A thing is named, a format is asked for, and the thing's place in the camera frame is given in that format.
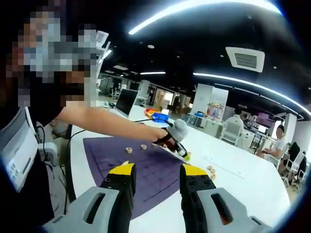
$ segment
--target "black cable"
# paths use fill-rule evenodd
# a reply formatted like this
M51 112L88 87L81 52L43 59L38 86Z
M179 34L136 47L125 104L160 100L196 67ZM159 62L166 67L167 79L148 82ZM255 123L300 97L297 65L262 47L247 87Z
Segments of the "black cable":
M71 139L73 138L73 136L77 135L78 133L82 133L82 132L84 132L84 131L86 131L86 130L81 130L81 131L79 131L79 132L76 132L74 135L72 135L72 136L69 138L68 143L67 143L67 155L69 154L69 144L70 144ZM65 175L63 169L62 169L62 172L63 172L63 176L65 177L65 180L67 181L67 178L66 178L66 175ZM67 187L66 187L66 199L65 199L64 214L66 214L67 196L68 196L68 189L67 189Z
M134 121L134 122L138 123L138 122L144 122L144 121L148 121L148 120L154 120L154 119L137 120L137 121ZM170 123L170 122L168 122L167 120L163 120L163 119L157 119L157 120L162 120L162 121L164 121L165 123L167 123L169 126L171 126L171 127L173 126L173 124Z
M45 151L45 146L44 146L44 145L45 145L45 131L44 131L44 128L43 128L41 125L39 125L37 128L41 128L42 131L43 131L43 152L44 152L44 154L45 154L45 156L46 156L46 159L49 161L48 154L46 153L46 151ZM59 166L59 167L60 167L60 169L62 170L63 178L64 178L64 180L66 181L67 179L66 179L65 172L64 172L64 170L61 168L61 166ZM64 184L64 183L61 181L60 178L58 178L58 179L59 179L59 181L62 183L62 185L64 186L65 191L66 191L66 195L65 195L65 207L64 207L64 214L66 214L67 196L68 196L67 184Z
M84 131L86 131L86 130L81 130L81 131L79 131L79 132L76 132L74 135L72 135L72 136L69 138L68 143L67 143L67 152L68 152L68 153L69 153L69 144L70 144L70 141L71 141L71 139L73 138L73 136L77 135L78 133L82 133L82 132L84 132Z

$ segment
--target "white shirt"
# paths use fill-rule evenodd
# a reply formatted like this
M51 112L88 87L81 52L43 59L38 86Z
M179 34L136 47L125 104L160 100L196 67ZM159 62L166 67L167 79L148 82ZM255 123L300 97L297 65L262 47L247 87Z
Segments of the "white shirt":
M242 119L240 118L240 115L238 115L238 114L235 114L234 116L225 120L224 127L227 127L228 122L235 122L235 121L237 121L237 123L240 125L240 130L242 131L244 129L244 123L243 123Z
M286 145L285 136L276 140L276 144L272 147L272 151L283 150Z

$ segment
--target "ceiling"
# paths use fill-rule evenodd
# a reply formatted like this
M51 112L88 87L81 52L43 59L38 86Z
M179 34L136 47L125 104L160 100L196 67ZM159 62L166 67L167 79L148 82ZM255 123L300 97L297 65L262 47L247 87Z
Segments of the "ceiling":
M77 0L71 4L70 29L80 23L95 24L109 33L112 53L101 72L112 71L129 79L147 79L193 96L198 83L225 84L251 90L283 103L308 119L297 105L273 93L239 82L194 76L208 73L256 83L301 103L311 103L311 22L307 5L274 4L283 15L243 3L202 5L163 17L130 35L129 31L154 14L181 0ZM265 53L262 73L231 65L226 47L259 50ZM115 65L127 67L123 71ZM161 75L141 72L164 71ZM256 105L273 114L288 111L265 98L231 90L228 104Z

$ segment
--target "purple board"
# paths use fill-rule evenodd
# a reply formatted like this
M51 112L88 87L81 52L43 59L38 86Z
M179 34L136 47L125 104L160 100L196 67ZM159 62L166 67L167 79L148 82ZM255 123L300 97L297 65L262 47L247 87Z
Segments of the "purple board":
M84 148L94 181L100 186L108 172L125 161L136 165L136 193L132 219L146 213L179 189L183 162L150 142L123 137L84 138ZM125 151L133 149L132 154Z

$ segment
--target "white device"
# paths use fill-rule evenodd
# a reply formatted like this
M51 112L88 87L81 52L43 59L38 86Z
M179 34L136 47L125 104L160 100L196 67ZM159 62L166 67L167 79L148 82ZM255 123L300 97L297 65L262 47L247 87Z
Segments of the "white device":
M4 166L16 191L20 192L38 150L27 107L19 109L11 122L0 131L0 138Z

